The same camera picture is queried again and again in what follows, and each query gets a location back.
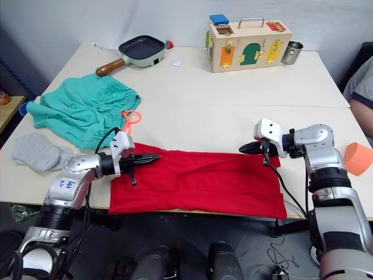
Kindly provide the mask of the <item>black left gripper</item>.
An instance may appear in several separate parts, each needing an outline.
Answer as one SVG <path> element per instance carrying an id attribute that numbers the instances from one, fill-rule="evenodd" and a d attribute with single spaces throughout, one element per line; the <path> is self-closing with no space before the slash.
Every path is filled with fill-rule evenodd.
<path id="1" fill-rule="evenodd" d="M 161 158 L 160 155 L 155 153 L 141 153 L 138 155 L 130 155 L 129 157 L 122 157 L 119 160 L 119 168 L 121 173 L 126 173 L 129 175 L 131 180 L 131 185 L 137 185 L 137 181 L 135 178 L 135 161 L 136 167 L 138 166 L 145 166 L 151 163 L 158 161 Z"/>

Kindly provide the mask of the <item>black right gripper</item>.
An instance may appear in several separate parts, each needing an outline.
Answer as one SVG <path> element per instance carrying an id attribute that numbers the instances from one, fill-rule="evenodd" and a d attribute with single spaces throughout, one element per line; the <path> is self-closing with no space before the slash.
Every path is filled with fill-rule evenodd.
<path id="1" fill-rule="evenodd" d="M 239 148 L 239 152 L 247 155 L 267 155 L 269 158 L 278 157 L 281 146 L 278 141 L 261 139 L 260 142 L 250 142 Z"/>

